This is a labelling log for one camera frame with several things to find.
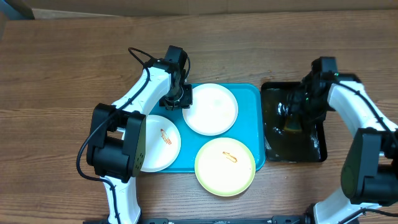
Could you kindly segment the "yellow green sponge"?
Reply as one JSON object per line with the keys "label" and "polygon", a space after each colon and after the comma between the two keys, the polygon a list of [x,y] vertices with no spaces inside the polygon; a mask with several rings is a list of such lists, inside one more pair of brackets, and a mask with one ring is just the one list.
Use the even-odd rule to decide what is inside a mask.
{"label": "yellow green sponge", "polygon": [[298,116],[287,116],[285,118],[284,131],[291,133],[301,133],[302,124]]}

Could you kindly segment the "white plate with stain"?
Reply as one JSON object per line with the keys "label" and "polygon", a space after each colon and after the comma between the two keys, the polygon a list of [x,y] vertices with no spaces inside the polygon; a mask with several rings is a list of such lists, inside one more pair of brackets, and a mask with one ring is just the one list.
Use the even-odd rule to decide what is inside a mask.
{"label": "white plate with stain", "polygon": [[229,130],[237,120],[239,107],[235,96],[226,87],[206,83],[196,86],[193,104],[183,110],[189,128],[198,134],[216,136]]}

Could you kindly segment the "yellow-green plate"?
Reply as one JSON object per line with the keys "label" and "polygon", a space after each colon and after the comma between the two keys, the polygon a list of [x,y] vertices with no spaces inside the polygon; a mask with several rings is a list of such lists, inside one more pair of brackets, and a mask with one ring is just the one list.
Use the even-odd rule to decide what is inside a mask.
{"label": "yellow-green plate", "polygon": [[200,185],[220,197],[244,192],[256,173],[252,152],[233,138],[216,138],[204,144],[196,155],[194,168]]}

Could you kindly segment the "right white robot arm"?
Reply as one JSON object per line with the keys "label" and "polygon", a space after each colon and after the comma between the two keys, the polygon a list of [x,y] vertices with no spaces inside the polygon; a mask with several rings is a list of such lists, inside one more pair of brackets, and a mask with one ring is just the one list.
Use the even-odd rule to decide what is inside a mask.
{"label": "right white robot arm", "polygon": [[397,125],[372,102],[352,73],[307,75],[287,97],[285,128],[323,119],[336,111],[353,136],[340,187],[313,205],[312,223],[350,223],[397,203]]}

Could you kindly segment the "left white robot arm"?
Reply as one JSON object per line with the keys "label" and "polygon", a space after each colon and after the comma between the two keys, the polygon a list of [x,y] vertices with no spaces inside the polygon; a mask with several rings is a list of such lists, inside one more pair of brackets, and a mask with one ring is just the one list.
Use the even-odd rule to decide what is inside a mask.
{"label": "left white robot arm", "polygon": [[83,178],[105,186],[106,223],[141,222],[136,177],[146,156],[146,119],[154,106],[174,110],[192,105],[192,86],[186,83],[189,58],[151,58],[142,66],[141,77],[124,96],[94,108],[90,133],[76,158]]}

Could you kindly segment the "white plate near arm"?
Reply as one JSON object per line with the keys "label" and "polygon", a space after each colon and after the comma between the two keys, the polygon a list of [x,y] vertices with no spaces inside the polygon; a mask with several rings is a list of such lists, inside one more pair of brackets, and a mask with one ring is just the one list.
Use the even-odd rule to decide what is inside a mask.
{"label": "white plate near arm", "polygon": [[158,172],[168,168],[181,149],[180,132],[169,119],[149,115],[146,119],[146,154],[141,167],[143,172]]}

